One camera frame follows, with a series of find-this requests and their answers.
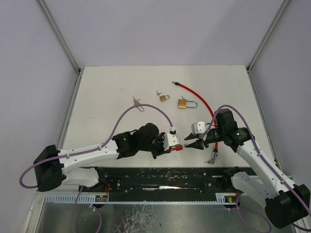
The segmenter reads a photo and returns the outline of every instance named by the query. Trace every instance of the red hose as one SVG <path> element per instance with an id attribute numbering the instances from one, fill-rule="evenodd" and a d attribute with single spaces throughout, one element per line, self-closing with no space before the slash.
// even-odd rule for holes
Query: red hose
<path id="1" fill-rule="evenodd" d="M 211 109 L 211 107 L 209 106 L 209 104 L 198 93 L 196 93 L 195 91 L 191 90 L 190 88 L 188 88 L 188 87 L 186 87 L 183 84 L 180 84 L 178 82 L 173 82 L 173 84 L 175 84 L 177 86 L 180 86 L 180 87 L 190 91 L 192 94 L 194 94 L 197 98 L 199 98 L 203 102 L 203 104 L 205 104 L 205 106 L 208 108 L 209 113 L 211 114 L 211 116 L 212 117 L 214 116 L 214 112 Z M 217 127 L 217 121 L 216 120 L 214 120 L 214 125 L 215 125 L 215 127 Z M 218 142 L 215 143 L 215 149 L 217 149 L 217 148 L 218 148 Z"/>

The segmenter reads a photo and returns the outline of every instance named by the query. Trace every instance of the white tabletop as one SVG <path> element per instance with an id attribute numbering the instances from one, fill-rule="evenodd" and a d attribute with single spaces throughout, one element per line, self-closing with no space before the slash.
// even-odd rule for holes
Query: white tabletop
<path id="1" fill-rule="evenodd" d="M 136 66 L 86 67 L 69 123 L 64 148 L 79 148 L 104 142 L 119 116 L 133 105 L 133 96 L 140 103 L 152 104 L 171 119 L 181 143 L 191 133 L 190 126 L 198 121 L 210 122 L 211 116 L 203 103 L 192 93 L 172 84 L 180 82 L 199 93 L 215 111 L 222 104 L 237 108 L 248 122 L 253 135 L 265 153 L 272 159 L 267 136 L 244 66 Z M 156 91 L 169 95 L 161 102 Z M 178 109 L 181 96 L 198 102 L 196 109 Z M 239 127 L 241 119 L 234 113 Z M 115 133 L 138 129 L 151 122 L 160 132 L 169 131 L 165 117 L 154 109 L 128 112 Z M 214 165 L 204 164 L 214 146 L 208 149 L 183 149 L 153 159 L 151 153 L 139 151 L 134 157 L 103 161 L 92 166 L 107 167 L 228 167 L 248 166 L 231 148 L 219 143 L 218 159 Z"/>

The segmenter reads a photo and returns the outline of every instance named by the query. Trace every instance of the scratched floor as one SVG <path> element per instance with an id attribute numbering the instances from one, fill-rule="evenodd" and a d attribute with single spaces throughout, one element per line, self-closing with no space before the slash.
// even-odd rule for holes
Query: scratched floor
<path id="1" fill-rule="evenodd" d="M 242 197 L 242 206 L 263 209 L 249 197 Z M 37 233 L 71 233 L 72 204 L 47 203 L 39 221 Z M 252 233 L 239 219 L 234 209 L 213 205 L 106 205 L 100 209 L 101 233 Z M 267 231 L 264 221 L 243 213 L 245 220 L 260 231 Z M 77 233 L 96 232 L 98 214 L 86 205 L 76 210 Z M 292 227 L 273 228 L 273 233 L 293 233 Z"/>

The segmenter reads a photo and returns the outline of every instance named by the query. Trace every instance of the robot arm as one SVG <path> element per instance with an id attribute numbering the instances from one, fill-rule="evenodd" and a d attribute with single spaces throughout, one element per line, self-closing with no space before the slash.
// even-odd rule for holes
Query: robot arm
<path id="1" fill-rule="evenodd" d="M 151 152 L 156 159 L 172 149 L 182 150 L 175 129 L 171 127 L 169 133 L 159 133 L 157 126 L 152 123 L 132 132 L 115 135 L 104 147 L 100 143 L 78 149 L 57 150 L 55 145 L 51 145 L 42 151 L 34 164 L 55 156 L 60 158 L 35 167 L 38 190 L 50 191 L 62 184 L 93 187 L 103 177 L 90 164 L 131 157 L 140 150 Z"/>
<path id="2" fill-rule="evenodd" d="M 269 220 L 279 229 L 294 223 L 295 221 L 308 215 L 308 212 L 283 184 L 286 182 L 309 207 L 310 191 L 304 185 L 296 185 L 288 178 L 262 151 L 260 145 L 255 141 L 261 155 L 251 140 L 249 131 L 246 128 L 238 128 L 236 121 L 229 109 L 222 109 L 216 116 L 218 128 L 211 129 L 206 135 L 204 122 L 194 123 L 191 126 L 191 134 L 185 139 L 197 139 L 195 142 L 186 145 L 186 148 L 196 148 L 203 150 L 209 143 L 223 141 L 230 146 L 234 152 L 242 157 L 258 175 L 261 183 L 249 177 L 246 172 L 242 172 L 238 167 L 229 169 L 224 179 L 229 181 L 229 185 L 246 193 L 253 200 L 259 203 L 266 212 Z M 280 175 L 283 180 L 276 176 L 270 167 Z"/>

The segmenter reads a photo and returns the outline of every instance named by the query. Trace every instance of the white wall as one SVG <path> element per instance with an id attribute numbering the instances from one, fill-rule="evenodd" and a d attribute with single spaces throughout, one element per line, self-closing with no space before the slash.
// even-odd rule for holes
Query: white wall
<path id="1" fill-rule="evenodd" d="M 0 231 L 19 233 L 35 193 L 19 176 L 55 143 L 75 74 L 34 0 L 2 0 L 0 22 Z"/>
<path id="2" fill-rule="evenodd" d="M 287 174 L 311 189 L 311 1 L 295 0 L 254 69 L 260 100 Z"/>
<path id="3" fill-rule="evenodd" d="M 46 0 L 84 66 L 248 65 L 283 0 Z"/>

